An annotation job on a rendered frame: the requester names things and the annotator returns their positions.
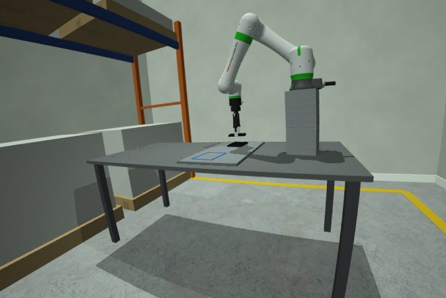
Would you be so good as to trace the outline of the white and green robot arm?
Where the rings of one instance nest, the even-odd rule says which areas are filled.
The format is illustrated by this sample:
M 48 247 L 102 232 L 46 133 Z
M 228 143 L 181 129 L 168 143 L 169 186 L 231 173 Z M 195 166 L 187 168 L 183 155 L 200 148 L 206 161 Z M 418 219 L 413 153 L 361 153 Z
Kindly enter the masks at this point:
M 290 91 L 311 88 L 319 90 L 325 86 L 336 85 L 335 81 L 324 82 L 322 78 L 313 79 L 315 58 L 311 47 L 292 45 L 260 22 L 255 14 L 247 13 L 240 20 L 230 57 L 218 82 L 218 90 L 223 94 L 229 94 L 230 106 L 239 106 L 243 103 L 241 102 L 241 83 L 235 79 L 253 39 L 269 47 L 289 62 L 292 80 Z

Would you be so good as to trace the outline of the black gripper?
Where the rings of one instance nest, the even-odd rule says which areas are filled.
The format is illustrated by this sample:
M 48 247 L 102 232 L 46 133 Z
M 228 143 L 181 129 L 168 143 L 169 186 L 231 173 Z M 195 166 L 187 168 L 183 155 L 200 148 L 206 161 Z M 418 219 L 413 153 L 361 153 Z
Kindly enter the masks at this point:
M 240 133 L 240 122 L 239 122 L 239 113 L 238 113 L 238 111 L 240 111 L 240 110 L 241 110 L 240 106 L 231 107 L 231 112 L 234 111 L 234 114 L 233 114 L 233 128 L 234 128 L 234 136 L 235 137 L 238 137 L 238 134 Z

